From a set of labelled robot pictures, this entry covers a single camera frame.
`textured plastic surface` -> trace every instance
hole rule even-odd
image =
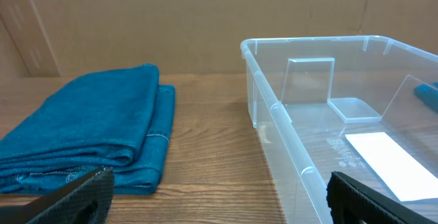
[[[382,36],[249,39],[241,50],[248,111],[288,223],[332,223],[332,171],[398,201],[346,134],[385,132],[438,177],[438,113],[414,95],[438,91],[436,55]],[[430,200],[401,204],[438,221]]]
[[[11,224],[102,224],[113,194],[112,169],[96,169],[24,206],[0,209],[0,219]]]

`towel stitching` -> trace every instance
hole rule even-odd
[[[160,130],[155,130],[155,129],[151,129],[150,131],[147,132],[147,134],[149,135],[162,135],[165,136],[166,138],[170,138],[170,135],[168,132],[163,132]]]
[[[162,134],[147,134],[146,137],[147,136],[160,136],[162,138],[165,138],[167,140],[167,143],[170,143],[169,138],[167,138],[165,135]]]
[[[160,92],[167,92],[167,93],[170,94],[170,95],[174,95],[174,94],[173,94],[173,91],[171,91],[171,90],[166,90],[166,89],[164,89],[164,88],[158,88],[158,91],[160,91]]]
[[[52,172],[47,172],[47,173],[30,173],[30,175],[50,175],[50,174],[67,174],[70,173],[72,171],[52,171]]]
[[[145,186],[145,185],[134,185],[133,187],[144,187],[144,188],[150,188],[150,187],[153,187],[153,186]]]

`clear plastic bin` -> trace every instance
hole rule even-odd
[[[382,36],[248,39],[241,50],[248,110],[288,223],[332,223],[332,171],[398,201],[346,134],[386,132],[438,177],[438,114],[414,95],[438,82],[438,56]],[[401,204],[438,221],[434,200]]]

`white label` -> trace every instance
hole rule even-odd
[[[438,198],[438,179],[385,132],[346,137],[400,201]]]

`cardboard box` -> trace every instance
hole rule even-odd
[[[29,76],[29,72],[3,21],[0,20],[0,84],[10,79],[27,76]]]
[[[3,1],[0,13],[32,75],[145,62],[162,73],[244,72],[246,38],[378,34],[438,53],[438,0]]]

